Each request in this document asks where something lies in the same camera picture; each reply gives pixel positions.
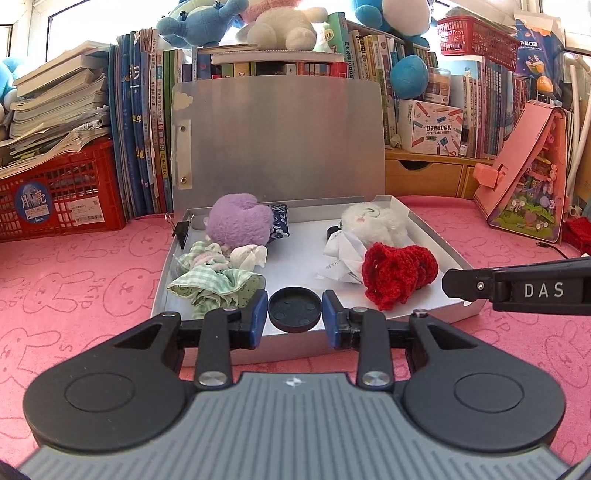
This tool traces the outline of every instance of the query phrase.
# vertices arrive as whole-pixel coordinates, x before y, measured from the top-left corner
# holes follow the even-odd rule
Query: red plastic basket
[[[448,17],[438,26],[443,55],[481,55],[515,71],[521,43],[474,17]]]
[[[0,180],[0,242],[124,226],[111,140]]]

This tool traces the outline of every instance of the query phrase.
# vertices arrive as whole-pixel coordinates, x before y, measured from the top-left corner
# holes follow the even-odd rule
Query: black cable
[[[546,242],[536,242],[535,243],[538,247],[542,248],[551,248],[552,250],[556,250],[560,255],[562,255],[566,260],[569,258],[562,252],[562,250],[554,245],[547,244]]]

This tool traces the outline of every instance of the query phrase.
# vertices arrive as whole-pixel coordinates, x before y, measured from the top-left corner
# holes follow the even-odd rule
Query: red cloth
[[[435,280],[438,271],[437,260],[427,248],[376,243],[366,252],[361,269],[365,296],[379,310],[391,310],[395,303],[406,303],[416,289]]]
[[[582,254],[591,255],[591,223],[585,217],[566,220],[562,240]]]

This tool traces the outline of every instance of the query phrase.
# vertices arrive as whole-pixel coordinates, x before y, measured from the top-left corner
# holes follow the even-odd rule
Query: pink blanket
[[[474,267],[548,260],[559,254],[533,240],[490,229],[467,200],[407,197],[404,202]],[[132,221],[119,232],[0,244],[0,459],[22,462],[36,444],[22,413],[22,396],[40,372],[150,315],[171,241],[162,218]],[[563,247],[570,256],[576,252]],[[591,442],[591,322],[588,318],[482,313],[456,326],[551,373],[567,397],[567,413],[552,448],[567,462]],[[408,376],[400,352],[397,378]],[[264,372],[344,371],[354,352],[241,366]],[[183,369],[183,377],[191,376]]]

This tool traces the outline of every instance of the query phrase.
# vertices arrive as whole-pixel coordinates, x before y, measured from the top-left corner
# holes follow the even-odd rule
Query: bookshelf
[[[487,158],[445,157],[386,148],[386,194],[428,195],[472,199],[478,182],[472,176],[477,163]]]

